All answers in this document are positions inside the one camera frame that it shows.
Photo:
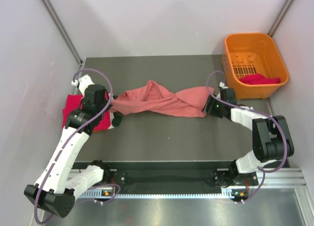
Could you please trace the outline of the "salmon pink t shirt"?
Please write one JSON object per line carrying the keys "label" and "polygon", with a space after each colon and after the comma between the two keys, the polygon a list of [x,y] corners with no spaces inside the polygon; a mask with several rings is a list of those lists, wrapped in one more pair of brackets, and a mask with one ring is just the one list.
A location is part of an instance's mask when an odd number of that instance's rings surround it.
{"label": "salmon pink t shirt", "polygon": [[128,115],[151,111],[174,117],[203,118],[206,114],[202,110],[209,92],[214,92],[214,89],[198,86],[172,93],[150,80],[145,86],[125,91],[113,99],[110,112]]}

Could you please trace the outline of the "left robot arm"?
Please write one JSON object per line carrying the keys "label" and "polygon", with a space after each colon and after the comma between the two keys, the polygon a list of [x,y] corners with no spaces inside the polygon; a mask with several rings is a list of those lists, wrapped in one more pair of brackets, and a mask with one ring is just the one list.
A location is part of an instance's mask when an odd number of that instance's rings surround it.
{"label": "left robot arm", "polygon": [[70,213],[76,199],[93,184],[106,185],[111,181],[110,171],[97,162],[68,180],[78,153],[111,106],[103,85],[90,84],[83,93],[79,106],[67,116],[61,138],[46,169],[34,184],[28,184],[24,190],[24,195],[35,209],[61,218]]}

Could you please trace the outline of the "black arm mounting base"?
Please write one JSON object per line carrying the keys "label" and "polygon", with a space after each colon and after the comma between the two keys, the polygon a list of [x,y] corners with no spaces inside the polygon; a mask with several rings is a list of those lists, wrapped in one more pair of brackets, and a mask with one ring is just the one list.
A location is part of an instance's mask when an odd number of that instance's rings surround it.
{"label": "black arm mounting base", "polygon": [[104,179],[123,194],[218,193],[224,187],[258,186],[257,174],[229,175],[230,161],[106,162]]}

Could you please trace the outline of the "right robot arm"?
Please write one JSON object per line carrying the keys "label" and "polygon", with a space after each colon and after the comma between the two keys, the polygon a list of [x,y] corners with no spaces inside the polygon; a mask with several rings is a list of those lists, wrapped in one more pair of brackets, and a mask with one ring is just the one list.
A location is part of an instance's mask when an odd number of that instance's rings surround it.
{"label": "right robot arm", "polygon": [[210,92],[203,111],[208,115],[226,118],[252,131],[252,150],[229,166],[229,179],[239,185],[247,174],[260,170],[267,164],[294,155],[294,144],[284,116],[270,116],[245,105],[238,105],[232,88],[220,88],[216,96]]}

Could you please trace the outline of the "folded white t shirt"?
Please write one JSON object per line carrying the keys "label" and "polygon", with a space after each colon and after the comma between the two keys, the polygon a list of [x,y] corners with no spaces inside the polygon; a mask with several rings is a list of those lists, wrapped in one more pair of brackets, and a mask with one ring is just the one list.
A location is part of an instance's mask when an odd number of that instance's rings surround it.
{"label": "folded white t shirt", "polygon": [[109,115],[110,115],[110,126],[108,127],[108,129],[112,129],[114,128],[114,114],[110,112]]}

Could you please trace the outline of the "folded dark green t shirt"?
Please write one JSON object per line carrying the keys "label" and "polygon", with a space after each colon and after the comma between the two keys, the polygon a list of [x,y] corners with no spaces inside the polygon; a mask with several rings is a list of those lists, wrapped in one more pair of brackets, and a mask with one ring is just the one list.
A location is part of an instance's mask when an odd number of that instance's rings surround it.
{"label": "folded dark green t shirt", "polygon": [[122,121],[122,113],[113,108],[113,106],[111,109],[113,110],[112,113],[114,114],[114,127],[118,127]]}

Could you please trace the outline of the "magenta t shirt in basket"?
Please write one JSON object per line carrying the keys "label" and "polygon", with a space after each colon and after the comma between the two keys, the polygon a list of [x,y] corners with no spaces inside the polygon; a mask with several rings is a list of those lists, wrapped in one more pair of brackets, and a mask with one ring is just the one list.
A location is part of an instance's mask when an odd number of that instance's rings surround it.
{"label": "magenta t shirt in basket", "polygon": [[246,75],[239,80],[240,82],[248,85],[264,85],[264,84],[279,84],[280,78],[266,78],[261,74]]}

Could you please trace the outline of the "orange plastic basket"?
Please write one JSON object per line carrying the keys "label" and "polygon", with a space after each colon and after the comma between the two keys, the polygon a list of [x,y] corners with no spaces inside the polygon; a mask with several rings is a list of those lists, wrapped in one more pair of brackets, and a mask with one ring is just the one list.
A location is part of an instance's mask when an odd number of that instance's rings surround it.
{"label": "orange plastic basket", "polygon": [[[235,33],[224,40],[222,56],[227,85],[238,100],[266,99],[289,80],[289,73],[273,39],[264,33]],[[248,85],[239,80],[261,74],[280,78],[279,84]]]}

